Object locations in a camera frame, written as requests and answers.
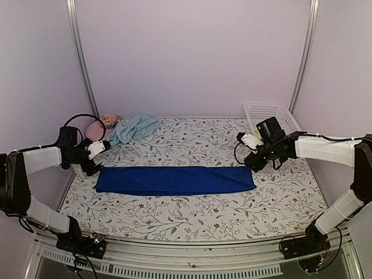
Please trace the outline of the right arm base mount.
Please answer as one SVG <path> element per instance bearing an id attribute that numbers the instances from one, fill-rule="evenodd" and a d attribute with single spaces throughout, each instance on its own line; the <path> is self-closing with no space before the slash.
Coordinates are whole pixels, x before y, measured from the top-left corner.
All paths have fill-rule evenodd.
<path id="1" fill-rule="evenodd" d="M 307 232 L 302 237 L 284 237 L 280 241 L 278 248 L 283 254 L 284 259 L 293 259 L 327 251 L 331 248 L 331 244 L 327 235 Z"/>

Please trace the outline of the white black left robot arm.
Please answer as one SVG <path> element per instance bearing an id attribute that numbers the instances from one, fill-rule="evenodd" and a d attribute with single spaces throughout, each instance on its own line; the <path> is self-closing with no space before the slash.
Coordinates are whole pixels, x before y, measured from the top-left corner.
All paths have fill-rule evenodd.
<path id="1" fill-rule="evenodd" d="M 78 221 L 36 199 L 31 194 L 28 176 L 51 167 L 69 169 L 73 165 L 80 166 L 83 173 L 92 176 L 102 168 L 94 162 L 94 157 L 109 149 L 108 141 L 85 139 L 78 145 L 61 141 L 50 147 L 1 154 L 1 211 L 64 236 L 64 243 L 73 252 L 82 252 L 87 244 Z"/>

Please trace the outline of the dark blue towel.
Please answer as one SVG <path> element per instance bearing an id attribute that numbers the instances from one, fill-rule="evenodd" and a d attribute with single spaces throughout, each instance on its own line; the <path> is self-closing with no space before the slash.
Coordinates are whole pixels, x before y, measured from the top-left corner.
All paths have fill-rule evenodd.
<path id="1" fill-rule="evenodd" d="M 136 196 L 231 194 L 256 188 L 247 167 L 106 167 L 97 192 Z"/>

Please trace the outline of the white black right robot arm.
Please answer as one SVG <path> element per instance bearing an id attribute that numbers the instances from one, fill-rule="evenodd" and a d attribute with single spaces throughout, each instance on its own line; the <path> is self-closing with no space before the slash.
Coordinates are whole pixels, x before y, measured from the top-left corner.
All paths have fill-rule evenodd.
<path id="1" fill-rule="evenodd" d="M 323 244 L 323 236 L 335 229 L 359 209 L 371 202 L 371 136 L 361 138 L 329 138 L 296 131 L 290 135 L 256 136 L 239 133 L 237 141 L 250 149 L 243 164 L 254 172 L 261 171 L 268 162 L 274 169 L 288 159 L 316 159 L 333 162 L 354 169 L 350 189 L 338 198 L 311 225 L 301 239 L 301 249 L 313 253 Z"/>

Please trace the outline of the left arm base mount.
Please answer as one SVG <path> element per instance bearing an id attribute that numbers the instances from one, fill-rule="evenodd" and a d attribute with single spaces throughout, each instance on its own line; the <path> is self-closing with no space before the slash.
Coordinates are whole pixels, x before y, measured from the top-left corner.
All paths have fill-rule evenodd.
<path id="1" fill-rule="evenodd" d="M 107 242 L 95 234 L 90 236 L 56 234 L 58 240 L 56 247 L 60 250 L 79 253 L 80 255 L 103 259 Z"/>

